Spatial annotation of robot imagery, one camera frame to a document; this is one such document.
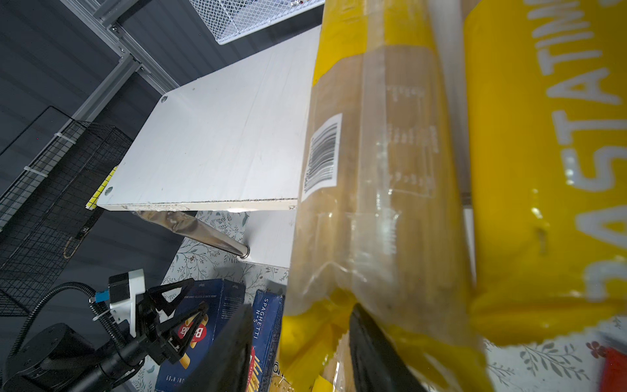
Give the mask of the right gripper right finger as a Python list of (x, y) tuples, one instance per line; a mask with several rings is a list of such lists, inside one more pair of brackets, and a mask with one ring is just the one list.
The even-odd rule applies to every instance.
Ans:
[(349, 319), (349, 350), (357, 392), (426, 392), (360, 304)]

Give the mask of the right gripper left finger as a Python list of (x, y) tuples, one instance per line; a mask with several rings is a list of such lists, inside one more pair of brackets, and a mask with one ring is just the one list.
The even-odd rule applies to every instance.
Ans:
[(245, 391), (251, 359), (253, 312), (241, 305), (213, 342), (195, 371), (179, 392)]

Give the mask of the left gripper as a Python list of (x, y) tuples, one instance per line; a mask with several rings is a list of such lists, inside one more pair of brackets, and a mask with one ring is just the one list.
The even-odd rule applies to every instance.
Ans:
[(147, 357), (160, 365), (198, 365), (207, 351), (208, 304), (181, 304), (194, 279), (149, 288), (145, 314), (138, 317), (136, 336), (114, 323), (112, 361), (140, 365)]

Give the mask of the yellow barcode spaghetti bag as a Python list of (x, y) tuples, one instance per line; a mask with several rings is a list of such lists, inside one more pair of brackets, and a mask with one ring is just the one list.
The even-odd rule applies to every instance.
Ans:
[(420, 385), (490, 391), (425, 1), (328, 1), (279, 362), (309, 391), (361, 305)]

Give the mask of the yellow Pastatime spaghetti bag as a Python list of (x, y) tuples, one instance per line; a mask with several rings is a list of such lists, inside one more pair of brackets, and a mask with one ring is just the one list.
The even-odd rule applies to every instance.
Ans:
[(625, 2), (462, 9), (474, 326), (513, 346), (625, 313)]

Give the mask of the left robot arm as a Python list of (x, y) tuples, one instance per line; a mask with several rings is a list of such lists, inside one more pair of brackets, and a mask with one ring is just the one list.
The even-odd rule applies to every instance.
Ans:
[[(105, 305), (96, 300), (96, 290), (78, 282), (50, 290), (34, 307), (21, 328), (5, 362), (4, 391), (111, 391), (122, 385), (145, 364), (175, 363), (187, 351), (196, 329), (207, 313), (203, 302), (182, 315), (161, 321), (159, 314), (171, 315), (194, 286), (193, 279), (153, 287), (136, 306), (137, 334), (123, 333)], [(93, 345), (65, 323), (26, 338), (43, 307), (63, 291), (76, 290), (88, 297), (89, 307), (110, 340), (101, 348)]]

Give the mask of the blue Barilla pasta box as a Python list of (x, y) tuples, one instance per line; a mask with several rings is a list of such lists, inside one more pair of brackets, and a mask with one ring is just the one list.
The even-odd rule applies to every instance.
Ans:
[(227, 279), (209, 279), (194, 283), (174, 315), (177, 317), (189, 310), (195, 310), (202, 303), (207, 305), (207, 313), (183, 357), (174, 364), (166, 360), (160, 365), (155, 390), (179, 390), (185, 379), (201, 364), (213, 341), (228, 323), (230, 316), (243, 304), (245, 297), (246, 286)]

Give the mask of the white two-tier shelf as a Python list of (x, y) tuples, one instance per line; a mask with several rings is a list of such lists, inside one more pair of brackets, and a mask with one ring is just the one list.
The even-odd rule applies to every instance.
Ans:
[(246, 212), (248, 261), (289, 267), (320, 33), (307, 30), (166, 94), (98, 205)]

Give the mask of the blue Barilla spaghetti box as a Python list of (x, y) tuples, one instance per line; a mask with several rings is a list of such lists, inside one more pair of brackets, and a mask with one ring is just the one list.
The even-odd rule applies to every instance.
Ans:
[(252, 304), (251, 359), (246, 391), (269, 391), (282, 329), (284, 296), (258, 290)]

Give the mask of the yellow brush in basket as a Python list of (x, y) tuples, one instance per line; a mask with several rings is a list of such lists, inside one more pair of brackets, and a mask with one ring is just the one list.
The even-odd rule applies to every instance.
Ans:
[(101, 183), (101, 185), (98, 187), (98, 189), (96, 190), (96, 192), (91, 196), (91, 198), (88, 200), (88, 202), (85, 205), (85, 208), (89, 211), (93, 211), (96, 209), (97, 207), (97, 201), (99, 199), (99, 197), (105, 192), (105, 189), (107, 187), (107, 185), (109, 184), (111, 178), (113, 177), (114, 173), (117, 171), (118, 167), (114, 167), (111, 172), (109, 173), (109, 175), (104, 179), (104, 181)]

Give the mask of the red yellow spaghetti bag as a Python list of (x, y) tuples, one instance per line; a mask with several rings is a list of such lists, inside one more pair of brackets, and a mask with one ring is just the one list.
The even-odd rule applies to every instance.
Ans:
[(627, 392), (626, 354), (615, 348), (606, 350), (599, 392)]

